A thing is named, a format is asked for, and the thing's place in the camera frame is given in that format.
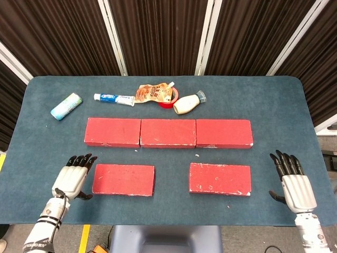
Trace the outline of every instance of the red wooden block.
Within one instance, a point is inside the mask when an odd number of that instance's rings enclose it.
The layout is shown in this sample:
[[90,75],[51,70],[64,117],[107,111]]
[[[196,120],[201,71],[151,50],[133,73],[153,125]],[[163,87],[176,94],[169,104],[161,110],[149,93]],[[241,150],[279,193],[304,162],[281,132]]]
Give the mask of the red wooden block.
[[249,149],[253,135],[249,120],[196,120],[197,148]]
[[154,166],[97,164],[93,193],[127,196],[153,195]]
[[190,149],[195,145],[195,120],[142,120],[142,147]]
[[251,168],[243,165],[191,163],[190,192],[250,196]]
[[84,142],[89,146],[139,148],[140,119],[89,118]]

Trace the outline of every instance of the red tape roll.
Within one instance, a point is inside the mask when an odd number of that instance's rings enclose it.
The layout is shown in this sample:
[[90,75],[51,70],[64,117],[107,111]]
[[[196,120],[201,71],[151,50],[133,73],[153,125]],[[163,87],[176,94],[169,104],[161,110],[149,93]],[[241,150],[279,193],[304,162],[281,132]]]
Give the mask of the red tape roll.
[[162,108],[165,108],[165,109],[173,108],[174,103],[177,102],[179,98],[178,90],[175,87],[172,87],[172,89],[173,89],[172,96],[174,96],[174,99],[171,100],[170,103],[164,103],[164,102],[159,103],[159,105]]

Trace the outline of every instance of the gray floor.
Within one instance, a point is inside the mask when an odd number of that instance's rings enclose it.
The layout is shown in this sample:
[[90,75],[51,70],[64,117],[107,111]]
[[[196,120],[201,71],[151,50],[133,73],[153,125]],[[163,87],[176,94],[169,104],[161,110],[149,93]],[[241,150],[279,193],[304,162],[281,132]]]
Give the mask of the gray floor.
[[[319,137],[322,149],[337,151],[337,137]],[[8,246],[5,253],[21,252],[22,245],[29,235],[33,225],[12,225],[5,235]],[[55,250],[57,253],[78,252],[81,242],[83,226],[62,225],[60,232],[55,237]],[[107,236],[111,226],[93,225],[87,244],[87,251],[96,245],[107,244]],[[337,225],[323,228],[330,248],[337,253]],[[267,246],[276,245],[284,253],[304,252],[296,228],[288,227],[241,227],[223,226],[222,240],[224,253],[263,253]],[[278,252],[275,249],[268,253]]]

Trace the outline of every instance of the brown curtain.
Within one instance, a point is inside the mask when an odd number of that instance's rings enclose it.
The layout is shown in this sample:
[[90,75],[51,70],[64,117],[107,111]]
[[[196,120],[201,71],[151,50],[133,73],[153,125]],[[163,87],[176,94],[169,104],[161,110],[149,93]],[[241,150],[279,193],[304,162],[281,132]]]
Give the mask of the brown curtain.
[[194,75],[207,0],[110,0],[129,75]]
[[0,61],[0,150],[6,151],[20,112],[24,84]]
[[298,77],[318,125],[337,113],[337,1],[330,1],[276,73]]
[[1,0],[0,40],[34,75],[121,75],[97,0]]
[[265,75],[314,0],[223,0],[205,75]]

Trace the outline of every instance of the robotic hand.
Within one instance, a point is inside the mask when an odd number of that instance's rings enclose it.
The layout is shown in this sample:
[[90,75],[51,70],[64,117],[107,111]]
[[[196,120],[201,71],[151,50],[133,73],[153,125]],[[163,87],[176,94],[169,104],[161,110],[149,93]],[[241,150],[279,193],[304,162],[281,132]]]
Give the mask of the robotic hand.
[[277,173],[279,174],[284,197],[269,191],[270,196],[278,202],[286,204],[297,217],[295,219],[303,248],[306,253],[330,253],[326,243],[320,221],[312,214],[317,207],[316,199],[307,176],[304,175],[299,160],[294,155],[287,155],[276,150],[275,155],[270,154],[273,159]]
[[53,198],[37,220],[34,228],[23,246],[23,252],[50,253],[55,252],[53,240],[60,229],[62,219],[70,207],[70,201],[75,198],[88,200],[92,195],[81,192],[85,178],[97,157],[92,154],[73,156],[58,174],[52,187]]

